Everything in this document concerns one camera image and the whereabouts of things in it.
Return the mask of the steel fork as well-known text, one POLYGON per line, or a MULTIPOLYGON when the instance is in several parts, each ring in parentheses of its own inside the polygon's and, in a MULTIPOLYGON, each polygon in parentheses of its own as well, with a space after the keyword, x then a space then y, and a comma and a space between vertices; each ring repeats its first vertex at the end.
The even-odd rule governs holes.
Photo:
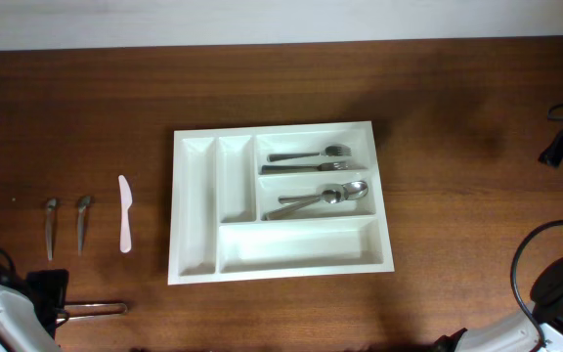
POLYGON ((351 156, 352 150, 344 145, 330 145, 318 152, 294 153, 294 154, 269 154, 267 160, 277 162, 289 159, 314 157, 314 156, 351 156))
POLYGON ((349 163, 347 161, 325 162, 321 164, 305 164, 305 165, 263 165, 261 174, 284 174, 284 173, 300 173, 300 172, 327 172, 347 170, 349 163))

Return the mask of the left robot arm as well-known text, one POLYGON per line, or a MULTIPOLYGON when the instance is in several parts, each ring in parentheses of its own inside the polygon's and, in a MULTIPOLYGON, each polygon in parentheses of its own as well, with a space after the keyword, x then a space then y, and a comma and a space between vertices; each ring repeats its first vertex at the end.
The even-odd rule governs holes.
POLYGON ((0 248, 0 351, 59 351, 55 335, 65 312, 66 269, 22 277, 0 248))

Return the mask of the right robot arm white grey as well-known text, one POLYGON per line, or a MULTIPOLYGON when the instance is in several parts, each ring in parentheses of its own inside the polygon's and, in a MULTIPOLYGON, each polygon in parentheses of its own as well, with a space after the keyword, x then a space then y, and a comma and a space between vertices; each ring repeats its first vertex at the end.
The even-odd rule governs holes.
POLYGON ((563 227, 562 220, 537 226, 517 247, 510 266, 510 286, 519 311, 482 329, 443 335, 429 348, 442 352, 563 351, 563 257, 536 279, 525 302, 517 284, 521 256, 542 232, 563 227))

